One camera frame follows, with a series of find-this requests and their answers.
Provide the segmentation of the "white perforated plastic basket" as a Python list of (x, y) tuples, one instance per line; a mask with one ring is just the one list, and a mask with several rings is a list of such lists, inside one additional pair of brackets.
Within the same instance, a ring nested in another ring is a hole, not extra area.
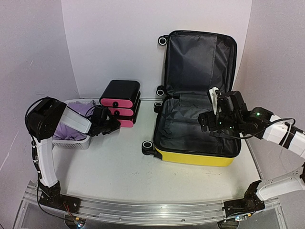
[[(80, 99), (70, 99), (66, 100), (65, 103), (68, 105), (69, 103), (80, 103), (80, 104), (90, 104), (97, 105), (98, 99), (96, 98), (80, 98)], [(54, 146), (66, 149), (88, 149), (91, 142), (91, 137), (86, 136), (85, 138), (75, 141), (75, 140), (59, 140), (54, 139), (52, 140), (52, 144)]]

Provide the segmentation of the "black pink drawer organizer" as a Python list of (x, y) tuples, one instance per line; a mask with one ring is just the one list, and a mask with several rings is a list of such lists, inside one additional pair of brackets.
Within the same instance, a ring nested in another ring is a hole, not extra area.
[(111, 80), (99, 102), (109, 108), (121, 127), (133, 127), (141, 104), (140, 83), (133, 80)]

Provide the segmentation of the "purple garment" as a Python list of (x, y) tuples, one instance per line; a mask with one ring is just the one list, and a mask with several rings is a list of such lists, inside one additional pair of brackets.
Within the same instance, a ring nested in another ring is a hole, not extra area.
[[(71, 102), (67, 104), (68, 107), (72, 108), (76, 112), (80, 113), (83, 116), (86, 116), (87, 111), (96, 105), (94, 100), (90, 100), (88, 103), (82, 103), (81, 101)], [(87, 137), (86, 134), (83, 134), (71, 127), (66, 126), (63, 123), (59, 123), (57, 129), (53, 135), (55, 140), (69, 140), (69, 141), (81, 141)]]

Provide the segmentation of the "yellow Pikachu hard-shell suitcase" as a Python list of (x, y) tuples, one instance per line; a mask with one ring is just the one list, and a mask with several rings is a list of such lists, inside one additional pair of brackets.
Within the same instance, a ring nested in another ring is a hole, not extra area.
[(202, 131), (199, 115), (212, 112), (208, 90), (222, 93), (233, 87), (237, 44), (228, 35), (202, 31), (173, 31), (158, 39), (166, 46), (164, 83), (157, 87), (162, 102), (152, 141), (142, 153), (162, 161), (225, 167), (241, 151), (241, 140)]

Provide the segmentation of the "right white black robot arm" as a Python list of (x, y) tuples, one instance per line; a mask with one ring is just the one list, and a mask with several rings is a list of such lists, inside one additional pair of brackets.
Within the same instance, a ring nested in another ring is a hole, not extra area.
[(262, 107), (251, 111), (210, 111), (199, 114), (203, 132), (245, 140), (254, 149), (262, 171), (244, 197), (224, 202), (226, 219), (241, 221), (265, 208), (274, 197), (305, 189), (305, 132), (295, 119), (280, 118)]

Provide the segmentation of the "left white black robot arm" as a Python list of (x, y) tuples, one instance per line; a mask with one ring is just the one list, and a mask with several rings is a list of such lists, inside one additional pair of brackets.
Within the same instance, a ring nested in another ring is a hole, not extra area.
[(120, 122), (109, 108), (98, 105), (86, 117), (55, 98), (44, 97), (34, 102), (25, 114), (25, 125), (32, 141), (32, 160), (42, 191), (38, 203), (50, 208), (78, 212), (81, 200), (61, 193), (52, 154), (52, 140), (57, 126), (66, 126), (88, 136), (110, 134), (120, 128)]

